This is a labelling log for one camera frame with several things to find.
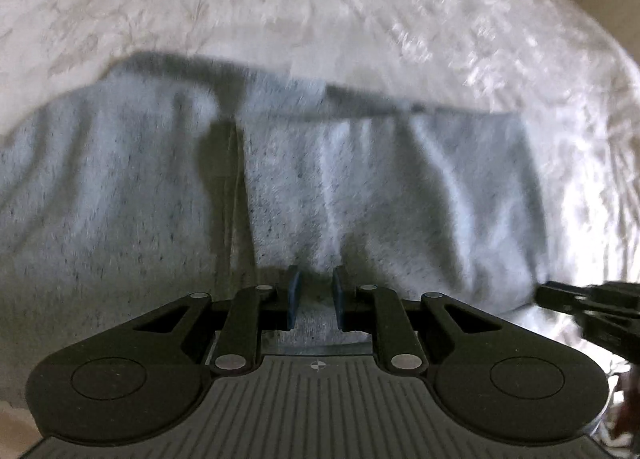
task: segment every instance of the wrinkled fabric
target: wrinkled fabric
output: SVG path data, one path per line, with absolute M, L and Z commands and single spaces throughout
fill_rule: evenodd
M 289 265 L 304 272 L 296 327 L 263 349 L 363 341 L 337 328 L 337 265 L 523 325 L 548 277 L 516 114 L 140 54 L 25 121 L 0 176 L 4 397 L 60 347 L 194 291 L 275 283 Z
M 0 0 L 0 130 L 149 49 L 521 111 L 554 278 L 640 280 L 640 74 L 569 0 Z

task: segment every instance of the circular pad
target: circular pad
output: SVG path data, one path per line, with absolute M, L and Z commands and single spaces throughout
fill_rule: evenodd
M 78 394 L 90 399 L 118 399 L 144 385 L 145 367 L 125 358 L 101 358 L 76 369 L 71 383 Z
M 553 363 L 531 357 L 508 358 L 491 369 L 491 381 L 505 394 L 520 399 L 543 399 L 564 385 L 562 371 Z

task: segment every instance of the bed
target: bed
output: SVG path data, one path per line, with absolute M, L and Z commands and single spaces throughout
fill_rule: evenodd
M 0 135 L 148 50 L 518 111 L 553 279 L 640 282 L 640 71 L 570 0 L 0 0 Z M 610 368 L 568 327 L 557 319 L 546 333 Z

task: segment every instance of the gray towel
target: gray towel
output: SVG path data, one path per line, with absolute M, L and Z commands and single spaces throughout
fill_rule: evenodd
M 267 348 L 362 339 L 335 328 L 338 264 L 517 321 L 546 280 L 541 204 L 515 114 L 135 55 L 0 148 L 0 399 L 60 347 L 290 264 L 302 313 Z

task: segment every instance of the small logo symbol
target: small logo symbol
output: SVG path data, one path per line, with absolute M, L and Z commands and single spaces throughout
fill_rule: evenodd
M 311 368 L 315 371 L 321 371 L 326 366 L 326 363 L 322 362 L 321 360 L 316 360 L 315 362 L 311 363 Z

